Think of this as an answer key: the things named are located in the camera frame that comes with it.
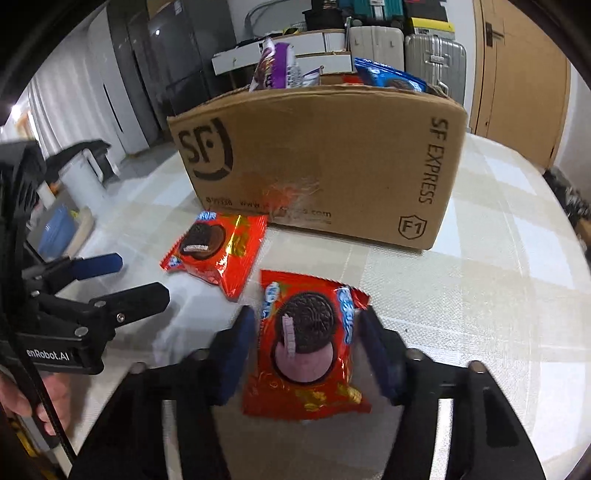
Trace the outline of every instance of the checkered tablecloth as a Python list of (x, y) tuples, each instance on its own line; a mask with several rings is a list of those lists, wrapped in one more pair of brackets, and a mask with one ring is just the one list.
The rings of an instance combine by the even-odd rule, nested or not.
[[(126, 270), (66, 294), (89, 299), (161, 281), (172, 302), (167, 314), (118, 334), (105, 356), (105, 373), (91, 379), (83, 395), (73, 435), (77, 447), (133, 361), (178, 361), (206, 346), (238, 308), (216, 287), (158, 267), (201, 208), (177, 154), (147, 178), (138, 175), (117, 188), (116, 209), (100, 219), (83, 253), (119, 252)], [(548, 480), (564, 479), (591, 442), (589, 268), (550, 189), (516, 152), (468, 135), (431, 251), (270, 227), (240, 304), (260, 305), (260, 268), (359, 287), (407, 345), (450, 364), (482, 360), (523, 422)], [(355, 361), (353, 380), (374, 404), (370, 415), (310, 424), (249, 419), (240, 414), (239, 395), (216, 410), (233, 478), (379, 478), (401, 410), (379, 397), (360, 349)], [(441, 408), (435, 478), (444, 477), (449, 445), (449, 405)], [(174, 440), (168, 447), (174, 453)], [(180, 471), (175, 461), (170, 468)]]

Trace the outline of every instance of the white curtain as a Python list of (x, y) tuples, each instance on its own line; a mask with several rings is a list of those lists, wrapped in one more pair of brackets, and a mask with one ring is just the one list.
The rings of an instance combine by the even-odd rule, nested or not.
[(28, 94), (45, 158), (72, 144), (101, 139), (111, 144), (107, 157), (116, 171), (125, 150), (93, 64), (87, 30), (60, 43), (31, 80)]

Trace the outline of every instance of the wooden door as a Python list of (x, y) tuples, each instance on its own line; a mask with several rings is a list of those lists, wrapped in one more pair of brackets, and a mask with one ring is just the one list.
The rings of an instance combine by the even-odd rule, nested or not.
[(554, 42), (508, 0), (482, 0), (480, 108), (476, 135), (548, 168), (562, 137), (570, 66)]

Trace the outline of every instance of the human hand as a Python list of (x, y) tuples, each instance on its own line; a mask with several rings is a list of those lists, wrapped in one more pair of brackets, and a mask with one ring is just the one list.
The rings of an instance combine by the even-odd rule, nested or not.
[[(56, 409), (64, 429), (70, 425), (70, 376), (67, 374), (53, 374), (43, 379), (47, 393)], [(0, 373), (0, 403), (4, 409), (21, 417), (30, 417), (33, 414), (31, 405), (12, 380)], [(55, 431), (49, 423), (47, 413), (43, 405), (37, 407), (35, 412), (45, 424), (45, 430), (49, 435), (55, 435)]]

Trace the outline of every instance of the blue bowl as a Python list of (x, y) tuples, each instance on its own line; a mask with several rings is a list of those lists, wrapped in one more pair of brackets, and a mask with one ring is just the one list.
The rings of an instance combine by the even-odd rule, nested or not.
[(39, 244), (39, 254), (45, 259), (59, 258), (66, 251), (75, 234), (76, 222), (68, 208), (62, 205), (44, 228)]

